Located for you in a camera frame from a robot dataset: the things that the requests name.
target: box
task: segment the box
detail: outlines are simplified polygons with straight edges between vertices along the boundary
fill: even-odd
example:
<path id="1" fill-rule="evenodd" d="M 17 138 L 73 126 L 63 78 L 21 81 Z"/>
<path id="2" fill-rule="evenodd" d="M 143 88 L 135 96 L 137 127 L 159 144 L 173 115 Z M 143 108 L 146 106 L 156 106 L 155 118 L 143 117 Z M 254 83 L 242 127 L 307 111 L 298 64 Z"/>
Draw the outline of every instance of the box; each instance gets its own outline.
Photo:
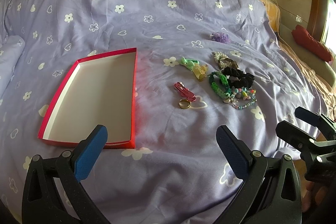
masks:
<path id="1" fill-rule="evenodd" d="M 137 49 L 106 52 L 77 60 L 56 91 L 38 138 L 75 147 L 102 124 L 105 148 L 135 148 Z"/>

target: purple scrunchie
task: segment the purple scrunchie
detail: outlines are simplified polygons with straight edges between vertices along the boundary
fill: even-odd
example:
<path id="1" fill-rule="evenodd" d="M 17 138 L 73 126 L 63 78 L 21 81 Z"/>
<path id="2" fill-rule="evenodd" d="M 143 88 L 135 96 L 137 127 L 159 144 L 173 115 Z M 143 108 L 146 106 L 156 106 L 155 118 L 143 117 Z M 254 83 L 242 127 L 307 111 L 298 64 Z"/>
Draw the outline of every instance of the purple scrunchie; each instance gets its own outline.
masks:
<path id="1" fill-rule="evenodd" d="M 213 41 L 217 41 L 220 43 L 228 44 L 230 43 L 229 35 L 222 33 L 222 32 L 213 32 L 212 33 L 212 38 Z"/>

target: purple bedsheet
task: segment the purple bedsheet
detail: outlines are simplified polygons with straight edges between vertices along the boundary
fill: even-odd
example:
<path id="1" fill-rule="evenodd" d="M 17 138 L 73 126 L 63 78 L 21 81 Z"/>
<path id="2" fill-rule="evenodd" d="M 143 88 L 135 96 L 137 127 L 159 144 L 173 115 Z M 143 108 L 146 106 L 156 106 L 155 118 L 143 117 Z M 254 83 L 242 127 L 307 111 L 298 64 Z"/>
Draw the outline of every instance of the purple bedsheet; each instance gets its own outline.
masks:
<path id="1" fill-rule="evenodd" d="M 37 133 L 79 58 L 138 48 L 138 149 L 104 150 L 82 181 L 111 223 L 212 223 L 241 183 L 216 143 L 218 126 L 226 124 L 266 156 L 298 158 L 298 151 L 276 136 L 277 123 L 285 119 L 316 136 L 294 110 L 327 111 L 316 88 L 280 50 L 259 0 L 0 0 L 0 15 L 0 45 L 11 35 L 26 43 L 0 100 L 0 195 L 18 215 L 31 158 L 64 150 L 42 143 Z M 232 43 L 211 41 L 214 31 L 228 34 Z M 256 104 L 236 110 L 207 80 L 198 82 L 176 65 L 184 56 L 214 71 L 213 51 L 255 75 Z M 177 106 L 178 81 L 197 95 L 191 109 Z M 60 192 L 73 213 L 61 187 Z"/>

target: red bolster pillow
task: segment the red bolster pillow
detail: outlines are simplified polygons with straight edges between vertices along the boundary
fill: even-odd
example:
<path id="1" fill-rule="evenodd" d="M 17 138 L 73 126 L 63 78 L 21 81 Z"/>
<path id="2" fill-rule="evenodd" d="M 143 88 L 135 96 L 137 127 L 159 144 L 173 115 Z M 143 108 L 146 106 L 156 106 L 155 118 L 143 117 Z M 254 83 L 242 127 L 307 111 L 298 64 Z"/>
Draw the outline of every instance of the red bolster pillow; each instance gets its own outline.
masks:
<path id="1" fill-rule="evenodd" d="M 296 26 L 295 30 L 292 31 L 292 35 L 297 44 L 306 48 L 323 61 L 330 62 L 334 60 L 330 50 L 322 43 L 316 41 L 301 25 Z"/>

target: ring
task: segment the ring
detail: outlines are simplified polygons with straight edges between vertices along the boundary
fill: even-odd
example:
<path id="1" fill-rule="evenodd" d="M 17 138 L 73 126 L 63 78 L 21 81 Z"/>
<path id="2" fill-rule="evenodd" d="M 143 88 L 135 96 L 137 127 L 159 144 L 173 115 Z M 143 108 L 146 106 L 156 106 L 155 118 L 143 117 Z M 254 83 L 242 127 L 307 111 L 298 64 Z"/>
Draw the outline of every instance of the ring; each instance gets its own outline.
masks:
<path id="1" fill-rule="evenodd" d="M 178 106 L 182 109 L 188 109 L 190 107 L 190 101 L 188 101 L 187 99 L 181 99 L 178 103 Z"/>

